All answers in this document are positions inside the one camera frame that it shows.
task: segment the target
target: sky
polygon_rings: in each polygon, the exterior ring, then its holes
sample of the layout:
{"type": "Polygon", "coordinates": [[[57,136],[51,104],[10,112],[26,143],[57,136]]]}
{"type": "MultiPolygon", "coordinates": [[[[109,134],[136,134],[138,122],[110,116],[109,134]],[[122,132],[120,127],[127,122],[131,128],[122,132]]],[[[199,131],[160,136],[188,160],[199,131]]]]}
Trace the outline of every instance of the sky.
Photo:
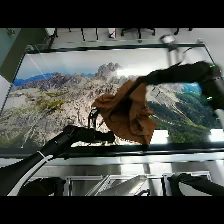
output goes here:
{"type": "MultiPolygon", "coordinates": [[[[203,60],[203,57],[193,50],[193,59],[196,62],[203,60]]],[[[27,79],[53,72],[64,75],[73,75],[76,72],[95,74],[101,65],[110,62],[118,63],[122,67],[118,72],[120,75],[147,75],[156,69],[167,68],[167,60],[167,53],[162,48],[27,54],[16,78],[27,79]]]]}

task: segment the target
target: gray floor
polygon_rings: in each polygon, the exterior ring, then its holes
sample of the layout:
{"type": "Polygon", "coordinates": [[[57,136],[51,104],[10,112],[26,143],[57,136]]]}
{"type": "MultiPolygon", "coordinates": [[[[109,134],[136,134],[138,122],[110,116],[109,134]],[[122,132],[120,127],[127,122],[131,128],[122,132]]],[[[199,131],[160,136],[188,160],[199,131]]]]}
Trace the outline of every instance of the gray floor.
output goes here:
{"type": "MultiPolygon", "coordinates": [[[[55,38],[54,44],[66,42],[82,42],[82,33],[80,28],[58,28],[58,38],[55,38]]],[[[164,34],[175,32],[175,28],[156,28],[156,35],[152,36],[152,31],[142,29],[142,39],[159,39],[164,34]]],[[[121,28],[116,28],[116,40],[135,40],[138,38],[137,31],[127,32],[122,37],[121,28]]],[[[96,41],[95,28],[84,28],[86,41],[96,41]]],[[[99,41],[111,40],[108,38],[108,28],[98,28],[99,41]]],[[[198,38],[202,38],[208,45],[215,62],[224,67],[224,28],[194,28],[188,31],[188,28],[180,28],[176,39],[179,43],[195,43],[198,38]]]]}

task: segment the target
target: brown fabric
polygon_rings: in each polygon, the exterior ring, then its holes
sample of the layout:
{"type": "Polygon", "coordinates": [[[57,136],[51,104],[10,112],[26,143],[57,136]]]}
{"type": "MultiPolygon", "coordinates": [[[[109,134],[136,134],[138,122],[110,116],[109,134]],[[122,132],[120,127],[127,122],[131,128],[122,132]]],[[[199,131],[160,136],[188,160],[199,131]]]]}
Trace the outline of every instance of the brown fabric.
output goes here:
{"type": "Polygon", "coordinates": [[[100,110],[107,127],[118,137],[149,144],[156,123],[149,119],[152,111],[146,107],[146,84],[140,84],[128,97],[134,81],[127,81],[116,95],[103,94],[92,104],[100,110]]]}

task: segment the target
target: mountain landscape print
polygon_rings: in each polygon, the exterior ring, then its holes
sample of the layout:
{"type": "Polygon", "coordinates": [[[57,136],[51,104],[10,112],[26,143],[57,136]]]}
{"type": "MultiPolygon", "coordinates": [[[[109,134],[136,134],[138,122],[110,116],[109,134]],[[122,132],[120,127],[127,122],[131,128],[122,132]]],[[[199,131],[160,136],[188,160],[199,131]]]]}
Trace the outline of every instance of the mountain landscape print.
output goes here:
{"type": "MultiPolygon", "coordinates": [[[[44,60],[27,55],[0,116],[0,147],[41,147],[68,124],[86,127],[97,97],[115,94],[127,80],[167,66],[161,55],[150,63],[152,55],[138,49],[47,53],[44,60]]],[[[196,83],[147,87],[152,119],[156,129],[168,130],[169,142],[206,142],[210,129],[221,128],[200,92],[196,83]]],[[[98,130],[108,128],[103,124],[98,130]]]]}

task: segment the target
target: green forest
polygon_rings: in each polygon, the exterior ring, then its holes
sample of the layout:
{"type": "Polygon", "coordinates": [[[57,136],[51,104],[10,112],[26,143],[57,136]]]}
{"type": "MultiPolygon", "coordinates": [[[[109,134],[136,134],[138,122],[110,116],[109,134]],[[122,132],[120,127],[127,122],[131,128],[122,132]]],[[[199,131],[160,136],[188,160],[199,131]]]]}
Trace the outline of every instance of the green forest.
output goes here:
{"type": "Polygon", "coordinates": [[[199,93],[176,93],[180,102],[174,108],[147,102],[153,111],[157,130],[168,130],[170,143],[199,143],[208,141],[210,129],[221,128],[220,122],[206,99],[199,93]]]}

